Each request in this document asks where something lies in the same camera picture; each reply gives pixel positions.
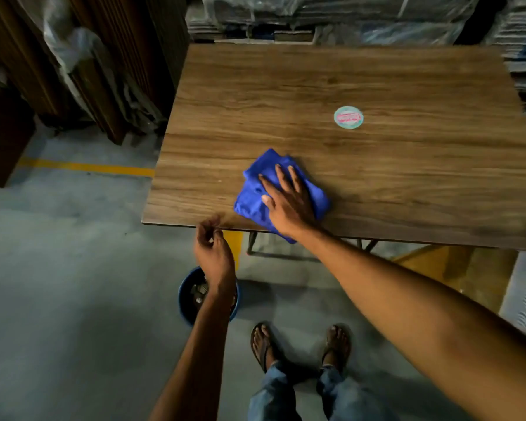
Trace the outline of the black metal stand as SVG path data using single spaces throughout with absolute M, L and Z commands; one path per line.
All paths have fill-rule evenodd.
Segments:
M 246 254 L 247 255 L 253 255 L 254 252 L 253 252 L 253 246 L 256 242 L 256 239 L 258 237 L 258 232 L 249 232 L 249 235 L 248 235 L 248 245 L 247 245 L 247 249 L 246 249 Z M 364 249 L 365 252 L 367 253 L 371 253 L 372 250 L 375 248 L 375 246 L 377 246 L 377 244 L 379 243 L 379 240 L 370 240 L 370 242 L 367 244 L 366 247 L 363 247 L 363 241 L 362 239 L 357 239 L 357 247 L 360 248 L 360 249 Z

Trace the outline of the blue cleaning cloth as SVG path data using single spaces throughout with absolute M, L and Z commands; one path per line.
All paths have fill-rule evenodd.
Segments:
M 262 201 L 262 195 L 267 192 L 264 189 L 259 175 L 265 176 L 277 189 L 280 188 L 280 183 L 275 171 L 275 165 L 279 164 L 281 169 L 288 172 L 289 167 L 293 167 L 297 176 L 304 184 L 305 189 L 309 194 L 312 210 L 317 220 L 322 220 L 325 214 L 331 207 L 331 201 L 327 194 L 314 183 L 312 183 L 305 175 L 303 170 L 298 166 L 295 160 L 289 156 L 281 156 L 274 149 L 267 149 L 260 155 L 243 173 L 245 183 L 242 190 L 238 194 L 236 202 L 234 203 L 234 211 L 262 226 L 265 230 L 278 234 L 284 238 L 288 243 L 294 244 L 295 240 L 280 234 L 273 226 L 269 219 L 268 207 Z

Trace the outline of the dark brown box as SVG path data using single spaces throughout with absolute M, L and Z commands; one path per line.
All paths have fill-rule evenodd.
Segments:
M 14 89 L 0 85 L 0 188 L 4 188 L 36 129 L 34 111 Z

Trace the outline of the blue jeans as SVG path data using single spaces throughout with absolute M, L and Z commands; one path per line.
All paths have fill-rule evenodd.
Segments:
M 285 361 L 268 368 L 261 389 L 250 400 L 248 421 L 302 421 L 296 410 L 293 370 Z M 332 365 L 321 368 L 316 390 L 328 421 L 399 421 L 378 396 Z

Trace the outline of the person's left forearm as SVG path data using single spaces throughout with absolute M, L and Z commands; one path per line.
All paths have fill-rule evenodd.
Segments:
M 216 421 L 236 281 L 212 284 L 148 421 Z

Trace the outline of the person's right forearm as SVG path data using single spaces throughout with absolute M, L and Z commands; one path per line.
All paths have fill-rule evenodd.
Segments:
M 335 276 L 367 320 L 478 421 L 526 421 L 526 335 L 459 292 L 295 222 L 284 235 Z

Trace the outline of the metal parts in bucket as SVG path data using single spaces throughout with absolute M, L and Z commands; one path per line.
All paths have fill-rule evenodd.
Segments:
M 209 284 L 206 282 L 206 280 L 194 283 L 192 285 L 190 293 L 192 295 L 192 304 L 194 305 L 196 310 L 200 310 L 208 292 Z

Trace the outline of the person's left hand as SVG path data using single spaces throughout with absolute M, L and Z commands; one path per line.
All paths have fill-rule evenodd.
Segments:
M 220 216 L 203 220 L 196 227 L 194 253 L 209 284 L 210 292 L 233 297 L 236 289 L 236 271 L 233 253 L 229 247 L 229 258 L 219 258 L 213 251 L 213 232 L 220 228 Z

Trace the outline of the stack of dark wood panels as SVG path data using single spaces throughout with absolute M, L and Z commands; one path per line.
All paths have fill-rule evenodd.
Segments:
M 0 0 L 0 67 L 46 126 L 93 121 L 115 145 L 171 113 L 186 0 Z

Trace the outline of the clear plastic wrap sheet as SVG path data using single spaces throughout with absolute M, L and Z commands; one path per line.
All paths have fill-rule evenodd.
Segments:
M 71 99 L 115 144 L 157 129 L 171 107 L 146 3 L 13 0 Z

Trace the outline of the plastic wrapped sheet stack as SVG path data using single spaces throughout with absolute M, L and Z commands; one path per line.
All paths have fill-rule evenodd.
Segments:
M 192 0 L 194 42 L 452 45 L 479 0 Z

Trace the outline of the round green pink sticker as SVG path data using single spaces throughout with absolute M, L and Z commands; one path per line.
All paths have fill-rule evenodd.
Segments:
M 356 129 L 364 122 L 364 114 L 354 106 L 342 106 L 334 113 L 334 122 L 343 129 Z

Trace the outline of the blue plastic bucket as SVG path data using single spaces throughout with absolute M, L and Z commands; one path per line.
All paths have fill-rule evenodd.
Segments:
M 192 304 L 192 295 L 190 293 L 191 287 L 194 283 L 202 282 L 206 280 L 205 274 L 201 267 L 195 267 L 182 281 L 178 294 L 178 308 L 183 320 L 190 326 L 193 327 L 197 319 L 198 312 Z

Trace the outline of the yellow brown board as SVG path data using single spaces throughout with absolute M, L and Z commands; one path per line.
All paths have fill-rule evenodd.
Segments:
M 392 260 L 498 314 L 518 255 L 513 249 L 427 245 Z

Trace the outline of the person's right hand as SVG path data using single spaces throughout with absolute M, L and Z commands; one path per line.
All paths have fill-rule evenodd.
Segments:
M 306 246 L 323 233 L 317 224 L 308 191 L 297 175 L 296 170 L 289 166 L 287 177 L 294 190 L 293 194 L 285 194 L 281 187 L 275 187 L 264 175 L 259 180 L 265 189 L 265 195 L 272 197 L 276 204 L 276 212 L 269 216 L 276 230 Z

